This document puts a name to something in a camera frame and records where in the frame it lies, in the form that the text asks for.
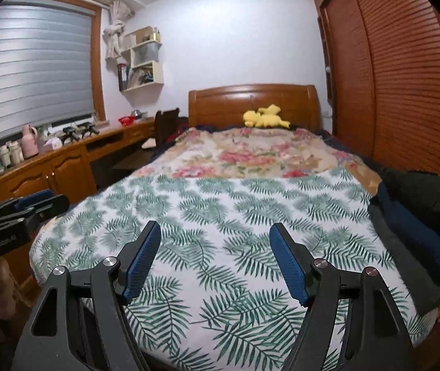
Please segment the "folded dark clothes pile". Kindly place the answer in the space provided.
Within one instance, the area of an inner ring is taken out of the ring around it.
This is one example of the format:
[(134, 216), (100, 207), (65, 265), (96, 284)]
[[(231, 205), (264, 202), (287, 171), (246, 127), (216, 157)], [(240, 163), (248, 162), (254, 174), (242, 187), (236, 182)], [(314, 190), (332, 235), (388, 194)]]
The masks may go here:
[(385, 168), (367, 207), (419, 315), (440, 306), (440, 176)]

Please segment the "leaf and floral bed cover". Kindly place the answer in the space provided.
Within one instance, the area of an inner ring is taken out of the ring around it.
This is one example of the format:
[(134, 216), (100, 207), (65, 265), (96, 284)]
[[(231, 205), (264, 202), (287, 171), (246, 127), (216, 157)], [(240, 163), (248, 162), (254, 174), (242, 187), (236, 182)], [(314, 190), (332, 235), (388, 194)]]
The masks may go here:
[(85, 198), (38, 233), (36, 280), (56, 266), (95, 266), (146, 223), (161, 242), (126, 316), (140, 348), (183, 370), (278, 370), (305, 309), (288, 291), (269, 244), (282, 223), (338, 269), (379, 270), (413, 344), (436, 311), (420, 315), (367, 207), (376, 192), (362, 160), (299, 129), (187, 130), (152, 163)]

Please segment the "long wooden desk cabinet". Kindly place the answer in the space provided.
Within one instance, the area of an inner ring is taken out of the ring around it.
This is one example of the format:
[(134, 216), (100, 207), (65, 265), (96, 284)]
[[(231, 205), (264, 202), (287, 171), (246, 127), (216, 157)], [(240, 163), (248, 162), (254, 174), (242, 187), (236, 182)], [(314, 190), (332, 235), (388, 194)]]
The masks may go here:
[(97, 192), (94, 163), (136, 147), (153, 134), (154, 119), (148, 118), (131, 126), (102, 130), (97, 136), (26, 160), (0, 175), (0, 202), (51, 189), (78, 203)]

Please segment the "pink jug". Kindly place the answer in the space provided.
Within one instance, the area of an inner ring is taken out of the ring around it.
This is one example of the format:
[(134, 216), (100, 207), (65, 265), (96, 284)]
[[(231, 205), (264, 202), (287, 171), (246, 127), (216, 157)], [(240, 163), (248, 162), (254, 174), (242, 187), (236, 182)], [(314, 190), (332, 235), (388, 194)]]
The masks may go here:
[(37, 129), (30, 125), (22, 128), (21, 149), (25, 159), (39, 154)]

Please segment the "red basket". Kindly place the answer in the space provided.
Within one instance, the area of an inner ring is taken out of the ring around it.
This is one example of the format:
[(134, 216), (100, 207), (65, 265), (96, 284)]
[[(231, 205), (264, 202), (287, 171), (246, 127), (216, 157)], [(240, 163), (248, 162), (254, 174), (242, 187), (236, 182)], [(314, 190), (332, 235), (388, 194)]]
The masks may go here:
[(118, 119), (118, 122), (123, 127), (134, 125), (135, 123), (135, 117), (134, 116), (126, 116), (126, 117), (120, 117)]

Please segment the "dark wooden chair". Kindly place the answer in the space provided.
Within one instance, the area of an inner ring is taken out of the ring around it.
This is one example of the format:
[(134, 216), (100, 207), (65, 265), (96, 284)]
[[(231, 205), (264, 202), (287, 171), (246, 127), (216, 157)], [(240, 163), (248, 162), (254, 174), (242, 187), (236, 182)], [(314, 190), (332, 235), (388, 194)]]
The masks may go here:
[(154, 117), (154, 147), (145, 148), (142, 144), (138, 151), (117, 162), (112, 169), (122, 172), (133, 172), (150, 163), (159, 152), (164, 151), (166, 143), (172, 141), (180, 128), (180, 109), (157, 111)]

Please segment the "yellow plush toy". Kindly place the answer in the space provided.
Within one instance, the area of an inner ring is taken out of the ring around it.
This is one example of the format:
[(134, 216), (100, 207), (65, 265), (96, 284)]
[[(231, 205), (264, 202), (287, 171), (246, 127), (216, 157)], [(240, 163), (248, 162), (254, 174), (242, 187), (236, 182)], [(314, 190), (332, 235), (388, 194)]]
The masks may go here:
[(255, 128), (277, 128), (289, 129), (290, 122), (280, 117), (281, 109), (277, 105), (270, 105), (267, 108), (259, 108), (257, 111), (246, 111), (243, 115), (243, 124), (246, 127)]

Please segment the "wooden headboard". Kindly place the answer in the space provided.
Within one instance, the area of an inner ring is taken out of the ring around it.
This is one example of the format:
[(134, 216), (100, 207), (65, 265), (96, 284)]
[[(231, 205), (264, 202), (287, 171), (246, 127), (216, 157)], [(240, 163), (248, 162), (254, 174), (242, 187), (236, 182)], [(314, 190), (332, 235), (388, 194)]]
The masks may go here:
[(281, 118), (309, 131), (322, 128), (320, 102), (313, 85), (252, 84), (229, 85), (190, 91), (190, 126), (225, 129), (242, 126), (246, 111), (276, 105)]

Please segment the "grey window blind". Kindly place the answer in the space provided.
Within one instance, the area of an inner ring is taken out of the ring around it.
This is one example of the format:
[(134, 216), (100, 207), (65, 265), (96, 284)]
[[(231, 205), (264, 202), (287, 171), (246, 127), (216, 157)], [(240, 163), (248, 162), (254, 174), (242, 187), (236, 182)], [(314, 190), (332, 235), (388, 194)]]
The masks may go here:
[(94, 10), (54, 0), (0, 5), (0, 140), (24, 125), (94, 114)]

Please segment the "louvered wooden wardrobe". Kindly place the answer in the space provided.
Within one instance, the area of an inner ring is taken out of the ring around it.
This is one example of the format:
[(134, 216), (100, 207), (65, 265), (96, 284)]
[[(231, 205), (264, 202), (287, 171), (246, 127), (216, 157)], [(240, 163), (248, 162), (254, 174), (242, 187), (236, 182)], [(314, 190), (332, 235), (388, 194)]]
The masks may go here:
[(429, 0), (315, 0), (337, 139), (440, 176), (440, 14)]

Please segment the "white wall shelf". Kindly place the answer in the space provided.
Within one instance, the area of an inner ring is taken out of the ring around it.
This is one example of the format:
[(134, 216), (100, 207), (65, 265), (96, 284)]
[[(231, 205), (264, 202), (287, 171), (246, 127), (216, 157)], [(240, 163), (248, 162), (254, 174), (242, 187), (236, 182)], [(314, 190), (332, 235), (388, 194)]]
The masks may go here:
[(160, 31), (156, 27), (148, 26), (124, 35), (118, 63), (121, 92), (164, 84), (161, 46)]

